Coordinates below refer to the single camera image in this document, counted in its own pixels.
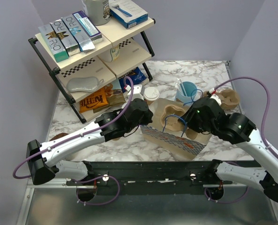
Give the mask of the brown cardboard cup carrier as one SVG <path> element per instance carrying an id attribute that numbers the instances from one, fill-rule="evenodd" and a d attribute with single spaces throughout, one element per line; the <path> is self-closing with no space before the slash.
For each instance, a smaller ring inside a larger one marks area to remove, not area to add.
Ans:
<path id="1" fill-rule="evenodd" d="M 172 131 L 172 132 L 181 132 L 181 137 L 186 135 L 189 139 L 196 139 L 197 132 L 188 128 L 187 122 L 182 119 L 182 116 L 186 113 L 186 110 L 176 106 L 176 105 L 167 105 L 164 107 L 163 113 L 160 117 L 160 122 L 162 125 L 162 131 Z"/>

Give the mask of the checkered paper bag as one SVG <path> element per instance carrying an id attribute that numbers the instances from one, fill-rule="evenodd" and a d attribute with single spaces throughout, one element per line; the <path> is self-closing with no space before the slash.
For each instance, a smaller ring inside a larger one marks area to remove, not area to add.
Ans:
<path id="1" fill-rule="evenodd" d="M 203 137 L 201 134 L 198 134 L 195 140 L 191 140 L 186 135 L 181 137 L 182 132 L 177 132 L 174 135 L 148 126 L 140 126 L 140 129 L 146 140 L 186 160 L 193 160 L 206 147 L 211 137 L 210 135 Z"/>

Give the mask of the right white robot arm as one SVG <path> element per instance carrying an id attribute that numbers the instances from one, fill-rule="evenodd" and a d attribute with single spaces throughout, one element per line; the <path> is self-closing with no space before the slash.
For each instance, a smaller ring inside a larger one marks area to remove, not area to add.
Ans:
<path id="1" fill-rule="evenodd" d="M 211 184 L 219 180 L 244 184 L 262 191 L 278 203 L 278 150 L 273 145 L 265 145 L 266 140 L 250 119 L 240 113 L 226 114 L 218 102 L 210 97 L 194 102 L 181 118 L 193 131 L 209 132 L 234 144 L 261 165 L 260 169 L 255 169 L 214 159 L 199 180 Z"/>

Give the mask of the brown cookie package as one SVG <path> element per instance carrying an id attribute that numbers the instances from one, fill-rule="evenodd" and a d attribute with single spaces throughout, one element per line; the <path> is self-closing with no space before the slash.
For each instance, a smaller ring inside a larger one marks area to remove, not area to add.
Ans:
<path id="1" fill-rule="evenodd" d="M 104 87 L 107 105 L 96 108 L 93 110 L 94 113 L 97 113 L 103 109 L 106 109 L 110 106 L 118 106 L 125 103 L 125 98 L 123 96 L 123 91 L 118 79 L 112 81 L 111 83 L 105 85 Z"/>

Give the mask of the stacked brown cup carriers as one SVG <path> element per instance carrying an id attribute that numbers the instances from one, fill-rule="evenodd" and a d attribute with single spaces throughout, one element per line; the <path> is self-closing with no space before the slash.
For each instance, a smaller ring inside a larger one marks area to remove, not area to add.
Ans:
<path id="1" fill-rule="evenodd" d="M 223 110 L 234 110 L 240 103 L 240 96 L 233 89 L 217 91 L 216 94 L 222 101 L 220 108 Z"/>

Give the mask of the orange snack bag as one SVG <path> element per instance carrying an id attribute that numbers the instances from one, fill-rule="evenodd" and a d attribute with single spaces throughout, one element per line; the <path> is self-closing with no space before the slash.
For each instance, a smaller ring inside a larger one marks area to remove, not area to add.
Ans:
<path id="1" fill-rule="evenodd" d="M 108 105 L 106 93 L 104 88 L 101 88 L 80 101 L 79 112 L 84 113 L 106 105 Z"/>

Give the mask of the black beige shelf rack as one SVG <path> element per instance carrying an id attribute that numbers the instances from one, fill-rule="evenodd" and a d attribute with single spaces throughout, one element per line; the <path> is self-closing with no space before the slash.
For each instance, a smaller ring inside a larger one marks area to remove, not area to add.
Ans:
<path id="1" fill-rule="evenodd" d="M 152 80 L 153 77 L 147 68 L 146 61 L 154 56 L 154 51 L 145 34 L 145 30 L 154 26 L 155 23 L 155 19 L 148 18 L 147 21 L 126 29 L 116 19 L 111 19 L 107 24 L 97 27 L 102 34 L 103 41 L 96 44 L 94 50 L 76 54 L 67 60 L 57 63 L 55 68 L 49 66 L 36 46 L 36 43 L 40 43 L 48 55 L 52 56 L 40 33 L 37 33 L 34 38 L 30 38 L 29 43 L 80 122 L 85 123 L 96 117 L 98 113 L 79 112 L 79 102 L 89 94 L 86 92 L 71 93 L 67 91 L 66 85 L 68 81 L 72 78 L 96 77 L 102 81 L 99 85 L 101 88 L 140 65 L 143 65 L 148 79 Z M 114 62 L 102 60 L 101 54 L 115 46 L 119 46 L 120 55 L 118 59 Z"/>

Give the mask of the white patterned mug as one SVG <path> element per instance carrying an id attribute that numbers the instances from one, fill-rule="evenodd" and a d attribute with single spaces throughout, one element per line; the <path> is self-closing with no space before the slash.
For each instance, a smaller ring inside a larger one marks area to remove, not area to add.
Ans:
<path id="1" fill-rule="evenodd" d="M 105 62 L 113 62 L 119 57 L 119 45 L 116 45 L 101 54 L 98 57 Z"/>

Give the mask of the grey sponge pad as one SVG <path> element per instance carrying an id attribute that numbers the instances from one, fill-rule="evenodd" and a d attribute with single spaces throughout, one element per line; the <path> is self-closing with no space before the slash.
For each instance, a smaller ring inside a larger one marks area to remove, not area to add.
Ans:
<path id="1" fill-rule="evenodd" d="M 69 92 L 87 92 L 92 93 L 98 90 L 100 84 L 103 84 L 103 79 L 98 79 L 96 77 L 86 77 L 86 78 L 73 78 L 68 81 L 66 89 Z"/>

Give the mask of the blue silver toothpaste box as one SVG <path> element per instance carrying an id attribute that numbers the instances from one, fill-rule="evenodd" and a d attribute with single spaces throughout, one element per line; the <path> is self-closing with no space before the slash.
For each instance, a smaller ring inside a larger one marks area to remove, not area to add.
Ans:
<path id="1" fill-rule="evenodd" d="M 61 20 L 79 44 L 82 52 L 89 52 L 95 49 L 95 45 L 93 44 L 91 38 L 73 15 L 62 17 Z"/>

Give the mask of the teal silver toothpaste box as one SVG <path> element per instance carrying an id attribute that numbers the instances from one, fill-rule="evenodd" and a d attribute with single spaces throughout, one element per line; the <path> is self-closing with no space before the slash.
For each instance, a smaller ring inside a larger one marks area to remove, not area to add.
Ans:
<path id="1" fill-rule="evenodd" d="M 69 58 L 63 44 L 50 24 L 40 26 L 38 29 L 56 62 Z"/>

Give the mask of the blue razor box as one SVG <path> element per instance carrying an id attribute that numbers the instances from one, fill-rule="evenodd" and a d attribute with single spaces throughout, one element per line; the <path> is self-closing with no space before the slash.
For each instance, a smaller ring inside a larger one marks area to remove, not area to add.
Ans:
<path id="1" fill-rule="evenodd" d="M 148 12 L 132 0 L 109 0 L 110 12 L 126 29 L 148 20 Z"/>

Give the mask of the purple white toothpaste box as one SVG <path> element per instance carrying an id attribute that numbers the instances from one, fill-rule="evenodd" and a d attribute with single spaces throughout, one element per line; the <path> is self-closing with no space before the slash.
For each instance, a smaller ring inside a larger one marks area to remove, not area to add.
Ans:
<path id="1" fill-rule="evenodd" d="M 75 12 L 73 13 L 73 16 L 82 26 L 94 44 L 103 42 L 101 32 L 96 28 L 96 26 L 90 21 L 83 11 Z"/>

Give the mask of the grey printed mug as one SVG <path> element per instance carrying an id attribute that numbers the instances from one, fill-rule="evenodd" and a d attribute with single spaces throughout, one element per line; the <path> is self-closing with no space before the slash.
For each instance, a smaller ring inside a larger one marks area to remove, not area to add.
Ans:
<path id="1" fill-rule="evenodd" d="M 104 25 L 110 20 L 110 7 L 108 0 L 82 0 L 86 16 L 95 25 Z"/>

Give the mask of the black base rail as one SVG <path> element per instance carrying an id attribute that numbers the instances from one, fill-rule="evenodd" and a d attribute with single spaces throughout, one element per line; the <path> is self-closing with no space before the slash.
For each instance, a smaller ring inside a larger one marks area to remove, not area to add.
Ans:
<path id="1" fill-rule="evenodd" d="M 84 183 L 68 181 L 79 189 L 95 185 L 99 195 L 203 194 L 204 187 L 222 182 L 211 161 L 192 162 L 86 162 Z"/>

